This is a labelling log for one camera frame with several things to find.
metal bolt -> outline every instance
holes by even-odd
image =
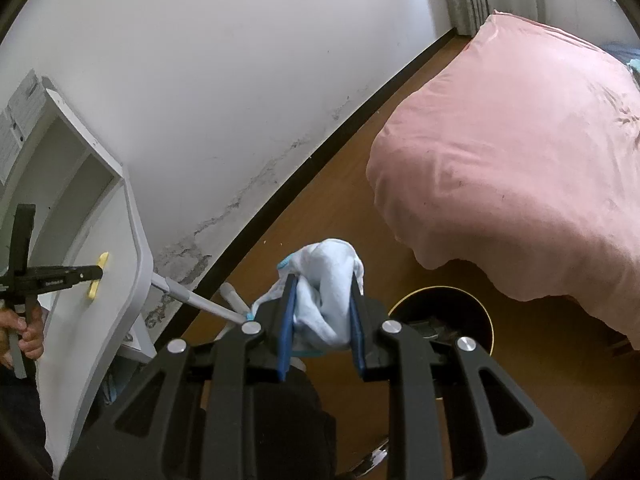
[[[387,319],[382,324],[382,330],[388,334],[397,334],[402,330],[402,325],[393,319]]]
[[[458,348],[465,352],[473,352],[476,349],[476,341],[467,336],[461,337],[458,339]]]
[[[257,321],[247,321],[242,324],[242,331],[247,335],[256,335],[262,330],[262,325]]]
[[[166,349],[172,354],[179,354],[187,349],[187,342],[184,339],[171,339]]]

black handheld tool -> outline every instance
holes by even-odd
[[[85,267],[28,267],[29,244],[33,232],[36,206],[18,204],[15,210],[14,227],[9,246],[9,265],[4,276],[0,277],[0,300],[4,306],[31,322],[31,313],[25,308],[27,296],[37,296],[46,292],[71,288],[76,283],[100,280],[102,269],[99,266]],[[19,379],[35,377],[35,363],[24,357],[18,341],[20,336],[9,331],[9,346],[14,373]]]
[[[172,340],[83,434],[60,478],[259,480],[252,385],[287,373],[296,280],[217,342]],[[388,478],[445,479],[442,395],[457,480],[585,480],[580,457],[473,339],[424,339],[364,298],[355,279],[351,293],[354,364],[364,381],[390,386]]]

bed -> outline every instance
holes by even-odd
[[[562,30],[496,12],[373,142],[376,208],[417,261],[568,295],[640,349],[640,91]]]

yellow rim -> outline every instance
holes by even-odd
[[[476,298],[473,294],[470,294],[469,292],[467,292],[466,290],[462,290],[461,288],[457,288],[456,286],[432,285],[432,286],[424,286],[423,288],[419,288],[418,290],[414,290],[413,292],[410,292],[409,294],[407,294],[404,298],[402,298],[402,300],[398,301],[394,305],[394,307],[389,311],[389,317],[391,317],[391,314],[393,313],[393,311],[404,300],[406,300],[407,298],[410,298],[414,294],[418,294],[418,292],[422,292],[423,290],[429,290],[430,288],[452,288],[453,290],[459,290],[460,292],[464,292],[466,295],[471,296],[474,300],[476,300],[478,302],[478,304],[482,307],[482,310],[484,310],[484,313],[486,314],[486,316],[487,316],[487,318],[489,320],[489,326],[491,327],[491,349],[489,350],[489,355],[492,355],[494,353],[495,333],[494,333],[494,322],[491,321],[491,316],[489,316],[489,313],[487,312],[487,310],[485,309],[484,305],[482,304],[482,301],[478,300],[478,298]]]

white wall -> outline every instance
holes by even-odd
[[[0,44],[0,104],[29,69],[50,76],[128,168],[156,266],[193,286],[449,29],[445,0],[29,0]]]
[[[611,41],[640,46],[625,13],[611,0],[546,0],[546,22],[597,46]]]

